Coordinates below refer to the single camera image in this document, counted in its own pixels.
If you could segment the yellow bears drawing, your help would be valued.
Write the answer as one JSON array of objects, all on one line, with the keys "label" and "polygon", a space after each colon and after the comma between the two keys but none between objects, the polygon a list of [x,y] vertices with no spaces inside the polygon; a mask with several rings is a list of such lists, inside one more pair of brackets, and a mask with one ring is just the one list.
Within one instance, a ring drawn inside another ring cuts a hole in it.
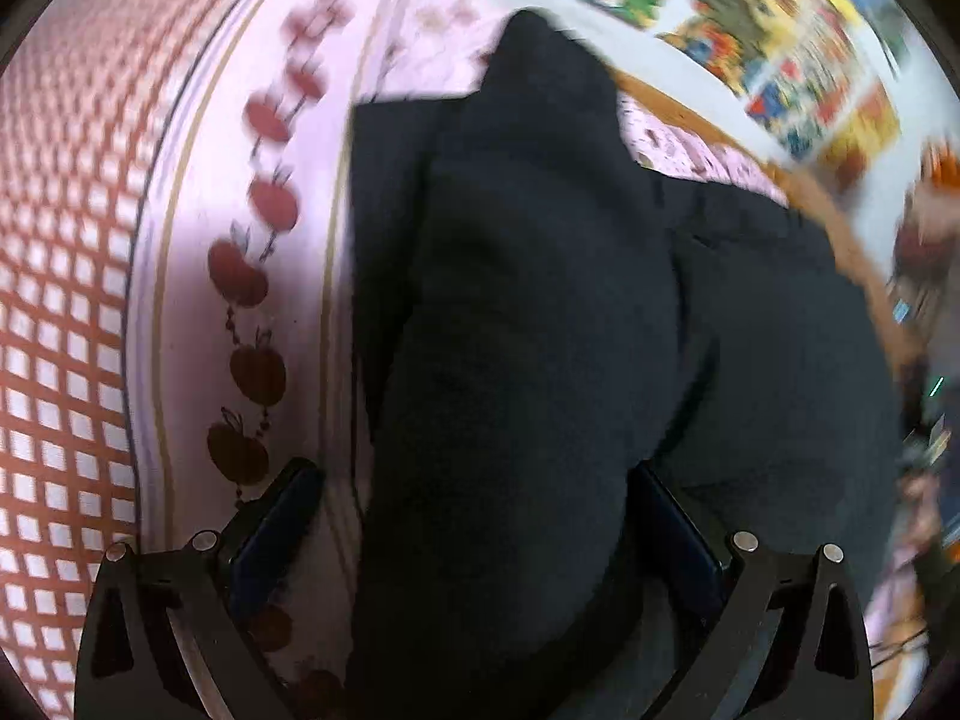
[{"label": "yellow bears drawing", "polygon": [[838,192],[861,181],[875,158],[900,137],[900,119],[885,86],[873,82],[817,156],[817,167]]}]

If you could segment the pink apple print bedsheet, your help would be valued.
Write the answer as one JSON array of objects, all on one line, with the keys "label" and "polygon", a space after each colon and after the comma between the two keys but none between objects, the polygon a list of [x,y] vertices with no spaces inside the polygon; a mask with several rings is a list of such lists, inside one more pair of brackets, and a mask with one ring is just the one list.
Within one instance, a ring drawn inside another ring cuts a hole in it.
[{"label": "pink apple print bedsheet", "polygon": [[306,718],[345,674],[370,487],[350,362],[350,117],[477,83],[505,0],[145,0],[164,64],[125,330],[139,538],[228,523],[291,458],[322,496],[257,616]]}]

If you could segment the black puffer jacket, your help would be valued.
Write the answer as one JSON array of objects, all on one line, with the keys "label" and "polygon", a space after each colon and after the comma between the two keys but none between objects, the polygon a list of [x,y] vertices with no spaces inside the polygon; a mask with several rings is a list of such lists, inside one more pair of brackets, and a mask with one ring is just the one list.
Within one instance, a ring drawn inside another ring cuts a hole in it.
[{"label": "black puffer jacket", "polygon": [[647,470],[872,593],[898,397],[820,224],[641,167],[607,68],[534,11],[475,93],[359,106],[352,200],[353,717],[643,713],[692,614]]}]

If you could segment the vacuum bag of clothes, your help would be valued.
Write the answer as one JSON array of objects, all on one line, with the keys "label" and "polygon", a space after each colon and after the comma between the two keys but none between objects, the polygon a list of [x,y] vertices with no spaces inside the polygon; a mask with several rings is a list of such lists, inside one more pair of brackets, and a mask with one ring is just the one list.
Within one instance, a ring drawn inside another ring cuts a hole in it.
[{"label": "vacuum bag of clothes", "polygon": [[893,246],[893,276],[939,283],[958,252],[958,149],[924,145],[919,179],[908,188]]}]

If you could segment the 2024 dragon drawing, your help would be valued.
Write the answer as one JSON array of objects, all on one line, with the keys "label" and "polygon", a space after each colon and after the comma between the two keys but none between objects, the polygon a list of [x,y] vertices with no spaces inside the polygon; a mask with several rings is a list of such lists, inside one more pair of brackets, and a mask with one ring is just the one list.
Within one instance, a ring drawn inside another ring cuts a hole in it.
[{"label": "2024 dragon drawing", "polygon": [[748,117],[794,161],[804,161],[846,106],[861,73],[843,18],[834,8],[818,5],[797,44],[750,99]]}]

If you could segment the red checkered bedding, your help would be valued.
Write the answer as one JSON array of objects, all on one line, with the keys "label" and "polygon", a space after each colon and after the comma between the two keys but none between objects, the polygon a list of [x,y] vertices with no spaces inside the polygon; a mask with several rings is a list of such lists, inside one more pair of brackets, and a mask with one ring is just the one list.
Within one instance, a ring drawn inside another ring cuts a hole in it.
[{"label": "red checkered bedding", "polygon": [[2,650],[73,712],[104,550],[137,534],[127,282],[167,117],[236,0],[53,0],[2,76]]}]

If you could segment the wooden bed frame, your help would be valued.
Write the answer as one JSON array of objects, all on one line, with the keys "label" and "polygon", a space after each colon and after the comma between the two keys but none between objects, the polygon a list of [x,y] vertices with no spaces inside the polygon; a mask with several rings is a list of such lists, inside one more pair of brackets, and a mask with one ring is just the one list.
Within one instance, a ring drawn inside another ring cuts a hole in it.
[{"label": "wooden bed frame", "polygon": [[[624,71],[613,67],[608,71],[622,93],[667,125],[678,125],[685,132],[695,133],[708,145],[730,146],[745,156],[754,157],[736,138],[729,137],[713,122],[670,98],[669,94],[661,93],[654,86]],[[802,169],[789,171],[775,163],[766,163],[761,171],[786,193],[791,208],[815,221],[827,232],[836,268],[857,284],[866,296],[869,314],[893,378],[898,383],[905,382],[908,371],[923,357],[923,345],[913,332],[893,318],[893,301],[887,291],[887,282],[866,250],[862,249],[861,241],[846,215],[809,172]]]}]

